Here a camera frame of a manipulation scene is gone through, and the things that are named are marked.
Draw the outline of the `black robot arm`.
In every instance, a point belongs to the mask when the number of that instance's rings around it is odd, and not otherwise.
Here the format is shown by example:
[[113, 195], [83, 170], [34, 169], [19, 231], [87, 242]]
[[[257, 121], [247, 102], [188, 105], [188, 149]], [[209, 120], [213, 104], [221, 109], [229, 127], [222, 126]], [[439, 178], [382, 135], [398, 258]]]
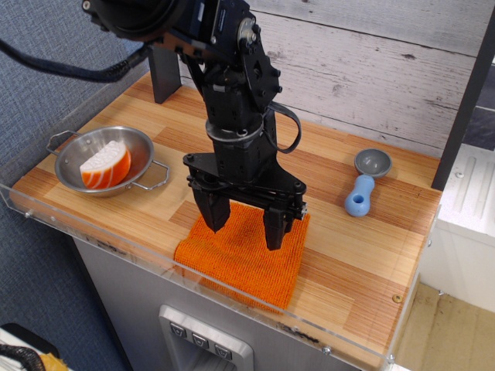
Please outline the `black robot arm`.
[[189, 186], [206, 225], [220, 230], [238, 201], [262, 209], [269, 250], [306, 214], [306, 185], [278, 163], [280, 73], [244, 1], [85, 1], [104, 31], [176, 53], [207, 109], [211, 153], [188, 154]]

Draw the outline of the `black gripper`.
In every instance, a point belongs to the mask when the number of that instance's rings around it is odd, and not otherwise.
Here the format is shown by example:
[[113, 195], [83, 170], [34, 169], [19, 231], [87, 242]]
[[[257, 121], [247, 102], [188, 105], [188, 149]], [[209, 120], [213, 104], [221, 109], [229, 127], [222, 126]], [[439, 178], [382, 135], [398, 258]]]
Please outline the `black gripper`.
[[251, 141], [215, 141], [213, 153], [189, 153], [189, 186], [205, 224], [222, 229], [230, 217], [230, 201], [265, 209], [263, 222], [269, 250], [279, 250], [293, 219], [302, 220], [306, 185], [278, 163], [277, 150], [265, 136]]

